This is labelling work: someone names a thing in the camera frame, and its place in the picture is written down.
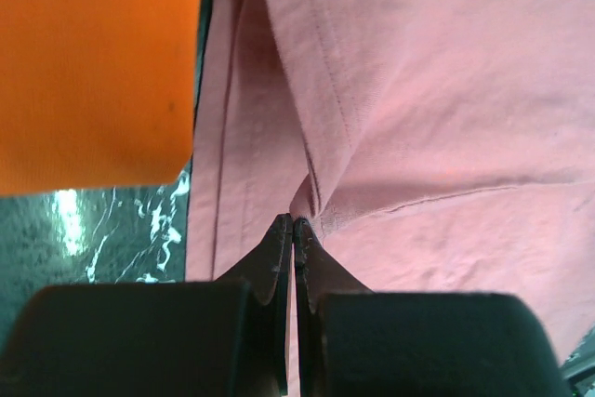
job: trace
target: pink fabric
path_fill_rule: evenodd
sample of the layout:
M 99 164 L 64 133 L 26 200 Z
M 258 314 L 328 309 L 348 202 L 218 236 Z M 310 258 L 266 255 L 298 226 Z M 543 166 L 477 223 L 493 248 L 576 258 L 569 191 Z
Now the pink fabric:
M 519 296 L 562 361 L 595 324 L 593 30 L 595 0 L 214 0 L 188 279 L 290 209 L 372 288 Z

